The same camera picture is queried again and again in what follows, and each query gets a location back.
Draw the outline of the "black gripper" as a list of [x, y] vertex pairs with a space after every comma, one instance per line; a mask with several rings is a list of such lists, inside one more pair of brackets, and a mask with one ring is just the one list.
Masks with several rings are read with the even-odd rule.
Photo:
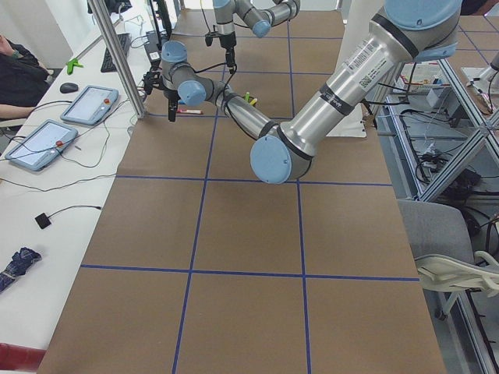
[[229, 69], [230, 74], [235, 74], [236, 71], [236, 61], [235, 61], [235, 50], [233, 49], [236, 44], [235, 33], [222, 34], [220, 37], [220, 45], [225, 49], [225, 61]]
[[173, 122], [176, 120], [179, 94], [177, 90], [165, 89], [164, 96], [168, 99], [168, 120]]

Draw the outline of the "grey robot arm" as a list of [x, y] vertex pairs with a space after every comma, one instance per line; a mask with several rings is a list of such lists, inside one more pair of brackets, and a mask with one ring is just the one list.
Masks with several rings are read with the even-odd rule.
[[210, 102], [255, 143], [253, 173], [269, 184], [301, 178], [317, 145], [399, 63], [447, 58], [457, 47], [460, 1], [386, 1], [369, 21], [368, 34], [289, 122], [278, 124], [227, 83], [199, 76], [180, 41], [161, 50], [161, 79], [188, 106]]
[[300, 10], [299, 0], [274, 1], [268, 9], [257, 9], [248, 0], [213, 1], [216, 24], [214, 29], [205, 34], [205, 43], [210, 47], [217, 38], [225, 49], [225, 62], [231, 74], [235, 73], [235, 23], [237, 15], [256, 37], [266, 36], [272, 27], [295, 18]]

